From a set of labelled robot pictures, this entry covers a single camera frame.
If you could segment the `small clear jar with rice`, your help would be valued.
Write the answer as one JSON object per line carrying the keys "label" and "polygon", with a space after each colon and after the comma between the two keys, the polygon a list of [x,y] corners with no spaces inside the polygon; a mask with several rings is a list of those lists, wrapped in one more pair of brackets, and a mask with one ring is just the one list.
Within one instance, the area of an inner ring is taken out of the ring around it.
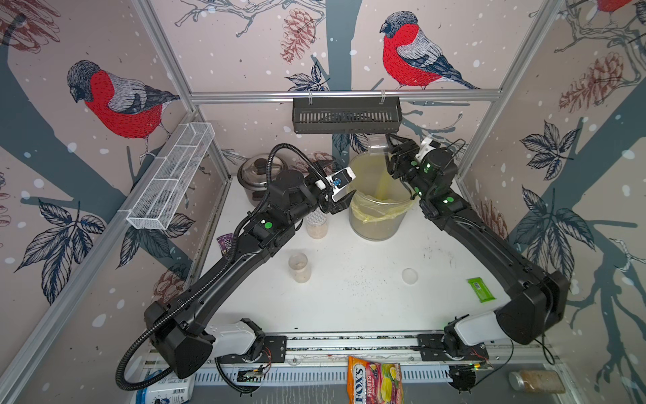
{"label": "small clear jar with rice", "polygon": [[306,283],[311,278],[310,261],[302,252],[289,257],[289,270],[297,283]]}

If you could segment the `clear plastic jar lid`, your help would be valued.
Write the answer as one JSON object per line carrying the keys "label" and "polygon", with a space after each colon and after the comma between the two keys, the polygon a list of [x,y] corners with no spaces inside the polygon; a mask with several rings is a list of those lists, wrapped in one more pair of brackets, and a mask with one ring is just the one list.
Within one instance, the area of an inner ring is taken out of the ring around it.
{"label": "clear plastic jar lid", "polygon": [[407,268],[401,272],[402,280],[405,284],[414,285],[419,280],[419,275],[415,269]]}

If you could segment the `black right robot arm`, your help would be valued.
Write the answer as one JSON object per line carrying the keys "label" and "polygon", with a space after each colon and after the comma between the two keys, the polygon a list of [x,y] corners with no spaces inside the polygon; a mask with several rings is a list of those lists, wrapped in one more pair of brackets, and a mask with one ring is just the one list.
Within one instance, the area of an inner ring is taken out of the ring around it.
{"label": "black right robot arm", "polygon": [[419,200],[424,217],[456,239],[494,275],[508,303],[479,315],[455,319],[444,328],[446,350],[454,352],[486,341],[509,338],[527,345],[560,323],[569,282],[548,273],[491,230],[451,185],[458,171],[454,153],[432,139],[386,135],[386,167]]}

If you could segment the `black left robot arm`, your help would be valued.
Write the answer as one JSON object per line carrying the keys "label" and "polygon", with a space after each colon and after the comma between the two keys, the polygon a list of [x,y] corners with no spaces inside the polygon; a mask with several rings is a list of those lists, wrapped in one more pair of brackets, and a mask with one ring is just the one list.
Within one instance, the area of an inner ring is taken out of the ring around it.
{"label": "black left robot arm", "polygon": [[[308,173],[284,169],[273,174],[274,158],[281,150],[292,151],[302,160],[306,155],[289,143],[275,146],[266,159],[267,188],[256,208],[232,233],[223,257],[199,280],[166,304],[154,302],[145,311],[146,331],[134,341],[117,365],[119,389],[143,390],[170,374],[185,379],[208,360],[227,355],[257,359],[262,353],[264,332],[243,318],[208,332],[218,309],[236,288],[264,265],[296,234],[297,225],[316,210],[335,215],[346,210],[354,193],[347,189],[356,175],[351,168],[327,174],[319,163],[307,161]],[[131,382],[126,367],[145,342],[163,357],[168,367],[152,377]]]}

